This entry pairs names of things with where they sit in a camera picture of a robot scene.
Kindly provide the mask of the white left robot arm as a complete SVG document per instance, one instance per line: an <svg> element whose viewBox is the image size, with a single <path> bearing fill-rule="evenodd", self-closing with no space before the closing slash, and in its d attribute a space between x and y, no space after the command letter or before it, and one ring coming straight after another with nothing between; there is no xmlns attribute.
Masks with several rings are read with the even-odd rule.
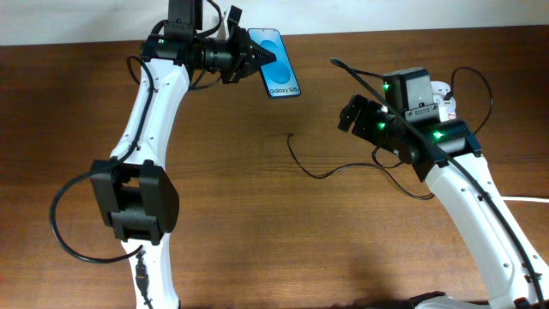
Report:
<svg viewBox="0 0 549 309"><path fill-rule="evenodd" d="M226 38L202 30L202 4L171 1L168 17L142 43L139 90L123 136L107 161L96 160L91 178L100 214L129 260L139 308L178 308L172 280L170 238L179 213L177 190L166 174L166 154L192 74L217 73L237 83L276 60L239 26L231 7L219 24Z"/></svg>

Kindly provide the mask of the blue Galaxy smartphone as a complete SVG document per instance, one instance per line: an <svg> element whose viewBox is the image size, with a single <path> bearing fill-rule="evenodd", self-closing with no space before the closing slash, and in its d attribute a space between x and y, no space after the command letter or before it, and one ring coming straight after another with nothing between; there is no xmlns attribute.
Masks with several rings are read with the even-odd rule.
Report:
<svg viewBox="0 0 549 309"><path fill-rule="evenodd" d="M277 29L251 28L250 38L272 52L276 60L261 67L263 84L270 99L283 99L301 95L301 89L288 57L282 36Z"/></svg>

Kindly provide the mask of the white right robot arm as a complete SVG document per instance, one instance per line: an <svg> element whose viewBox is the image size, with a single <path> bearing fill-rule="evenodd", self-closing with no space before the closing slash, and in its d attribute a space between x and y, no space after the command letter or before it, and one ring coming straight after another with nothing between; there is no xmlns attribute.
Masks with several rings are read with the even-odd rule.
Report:
<svg viewBox="0 0 549 309"><path fill-rule="evenodd" d="M340 130L398 155L446 208L465 241L490 308L546 308L548 266L510 213L482 147L455 115L450 85L412 68L383 75L381 102L355 94Z"/></svg>

